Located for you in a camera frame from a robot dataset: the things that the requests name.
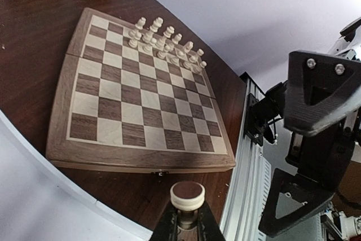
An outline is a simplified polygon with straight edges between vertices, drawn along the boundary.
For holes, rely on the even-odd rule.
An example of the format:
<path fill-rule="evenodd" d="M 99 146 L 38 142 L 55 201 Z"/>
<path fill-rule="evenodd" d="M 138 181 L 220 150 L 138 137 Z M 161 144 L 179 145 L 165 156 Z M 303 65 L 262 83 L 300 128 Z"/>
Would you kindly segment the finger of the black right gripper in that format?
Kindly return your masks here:
<path fill-rule="evenodd" d="M 360 108 L 360 62 L 310 51 L 289 53 L 284 126 L 312 137 Z"/>
<path fill-rule="evenodd" d="M 311 179 L 276 168 L 258 229 L 278 236 L 321 212 L 333 196 Z"/>

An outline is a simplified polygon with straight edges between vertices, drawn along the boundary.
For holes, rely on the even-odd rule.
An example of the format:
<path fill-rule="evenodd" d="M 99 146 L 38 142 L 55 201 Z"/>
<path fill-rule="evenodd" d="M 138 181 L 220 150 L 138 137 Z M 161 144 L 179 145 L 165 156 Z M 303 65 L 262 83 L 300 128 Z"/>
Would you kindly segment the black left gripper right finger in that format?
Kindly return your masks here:
<path fill-rule="evenodd" d="M 220 228 L 213 216 L 209 204 L 205 201 L 197 213 L 198 241 L 225 241 Z"/>

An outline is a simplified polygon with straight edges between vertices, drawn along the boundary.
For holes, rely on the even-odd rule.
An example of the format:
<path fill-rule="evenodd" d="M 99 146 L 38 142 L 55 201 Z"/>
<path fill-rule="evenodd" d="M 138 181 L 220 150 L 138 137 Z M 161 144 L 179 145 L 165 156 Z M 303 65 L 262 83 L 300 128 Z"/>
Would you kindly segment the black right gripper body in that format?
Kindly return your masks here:
<path fill-rule="evenodd" d="M 313 137 L 292 133 L 286 162 L 297 173 L 328 190 L 336 190 L 350 163 L 355 147 L 355 132 L 341 123 Z"/>

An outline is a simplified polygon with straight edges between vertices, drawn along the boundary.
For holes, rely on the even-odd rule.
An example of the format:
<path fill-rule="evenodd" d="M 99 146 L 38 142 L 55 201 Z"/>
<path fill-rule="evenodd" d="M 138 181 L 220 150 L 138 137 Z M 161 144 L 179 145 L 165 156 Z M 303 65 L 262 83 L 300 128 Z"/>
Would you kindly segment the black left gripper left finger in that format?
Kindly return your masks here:
<path fill-rule="evenodd" d="M 151 235 L 151 241 L 176 240 L 178 240 L 178 210 L 169 201 Z"/>

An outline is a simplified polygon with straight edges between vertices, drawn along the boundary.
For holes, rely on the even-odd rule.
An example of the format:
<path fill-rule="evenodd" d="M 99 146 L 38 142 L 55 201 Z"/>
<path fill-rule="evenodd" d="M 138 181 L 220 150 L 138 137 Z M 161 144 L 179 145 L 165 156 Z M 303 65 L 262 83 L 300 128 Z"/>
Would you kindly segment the twelfth light chess piece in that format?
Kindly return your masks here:
<path fill-rule="evenodd" d="M 170 189 L 170 201 L 180 211 L 198 210 L 205 201 L 205 187 L 194 181 L 177 182 Z"/>

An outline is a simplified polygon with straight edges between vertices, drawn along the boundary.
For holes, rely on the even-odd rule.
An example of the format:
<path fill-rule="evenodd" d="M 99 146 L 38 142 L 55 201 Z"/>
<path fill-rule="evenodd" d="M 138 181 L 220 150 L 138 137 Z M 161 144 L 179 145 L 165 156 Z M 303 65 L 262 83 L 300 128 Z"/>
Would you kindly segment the eleventh light chess piece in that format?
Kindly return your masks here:
<path fill-rule="evenodd" d="M 141 18 L 138 20 L 138 22 L 134 25 L 134 28 L 129 31 L 129 36 L 130 36 L 131 38 L 134 38 L 134 36 L 143 29 L 145 23 L 146 23 L 146 18 L 145 18 L 145 17 L 141 17 Z"/>

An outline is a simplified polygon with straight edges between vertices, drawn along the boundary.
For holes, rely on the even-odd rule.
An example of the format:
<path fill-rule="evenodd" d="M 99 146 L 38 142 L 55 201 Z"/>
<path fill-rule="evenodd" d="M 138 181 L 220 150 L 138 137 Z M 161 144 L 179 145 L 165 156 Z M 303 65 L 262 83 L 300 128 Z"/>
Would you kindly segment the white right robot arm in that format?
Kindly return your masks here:
<path fill-rule="evenodd" d="M 344 27 L 325 54 L 289 54 L 288 78 L 267 91 L 254 110 L 264 138 L 268 122 L 292 133 L 286 162 L 275 169 L 259 230 L 275 237 L 320 212 L 333 198 L 360 143 L 360 20 Z"/>

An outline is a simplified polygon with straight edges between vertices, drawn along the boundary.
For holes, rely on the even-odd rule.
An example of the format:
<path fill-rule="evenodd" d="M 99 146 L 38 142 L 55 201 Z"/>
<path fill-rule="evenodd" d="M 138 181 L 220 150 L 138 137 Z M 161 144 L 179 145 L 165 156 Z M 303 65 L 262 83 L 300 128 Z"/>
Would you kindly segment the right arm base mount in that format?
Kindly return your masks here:
<path fill-rule="evenodd" d="M 248 94 L 244 134 L 253 143 L 262 147 L 264 139 L 270 144 L 276 142 L 276 135 L 270 126 L 275 125 L 284 116 L 286 90 L 287 81 L 269 89 L 261 100 L 252 93 Z"/>

